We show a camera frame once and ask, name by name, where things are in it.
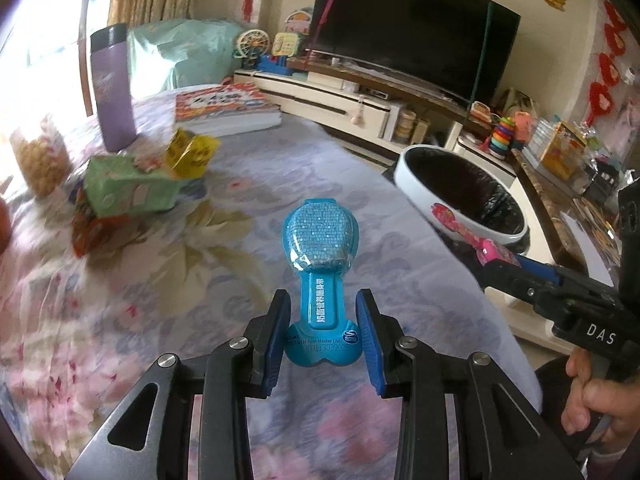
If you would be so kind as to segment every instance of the thermos bottle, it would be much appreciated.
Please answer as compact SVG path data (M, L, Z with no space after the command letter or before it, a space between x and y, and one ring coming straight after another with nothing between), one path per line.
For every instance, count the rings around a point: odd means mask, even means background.
M119 152L136 139L127 65L127 24L117 23L91 35L91 72L102 140Z

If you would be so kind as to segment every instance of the black tv screen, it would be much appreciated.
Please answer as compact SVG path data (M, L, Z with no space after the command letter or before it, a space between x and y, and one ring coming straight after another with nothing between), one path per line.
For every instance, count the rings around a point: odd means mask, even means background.
M327 0L316 0L312 34ZM490 0L335 0L314 50L409 74L471 99L491 4L475 100L489 104L520 16Z

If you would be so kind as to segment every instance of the floral tablecloth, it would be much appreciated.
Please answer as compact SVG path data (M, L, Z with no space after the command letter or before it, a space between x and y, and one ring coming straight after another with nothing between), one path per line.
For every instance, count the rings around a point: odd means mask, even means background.
M139 131L168 142L173 112L173 92L138 103ZM100 145L95 120L66 142L81 164ZM46 478L66 474L160 354L210 352L263 313L276 288L289 290L295 311L300 280L280 236L305 198L336 198L360 225L344 280L351 319L357 290L369 287L405 333L438 352L489 353L540 406L533 371L470 273L398 190L316 124L284 116L279 128L225 137L205 181L203 198L136 222L81 260L71 248L68 189L43 202L18 180L8 190L14 236L0 259L0 409ZM255 478L393 478L399 410L397 399L376 397L363 358L310 369L285 358L273 395L248 401Z

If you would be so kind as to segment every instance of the mint green cloth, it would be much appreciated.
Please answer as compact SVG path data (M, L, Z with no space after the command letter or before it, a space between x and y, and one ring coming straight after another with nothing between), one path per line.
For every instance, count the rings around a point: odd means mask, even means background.
M140 99L165 90L221 83L240 68L233 52L244 31L226 21L166 20L129 31L131 95Z

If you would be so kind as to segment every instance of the blue plastic packaging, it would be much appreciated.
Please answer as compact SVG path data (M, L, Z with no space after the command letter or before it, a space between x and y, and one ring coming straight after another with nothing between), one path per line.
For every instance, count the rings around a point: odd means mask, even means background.
M360 329L347 319L342 276L358 251L358 223L333 199L305 200L285 220L282 243L302 280L300 320L287 330L294 364L346 366L362 352Z

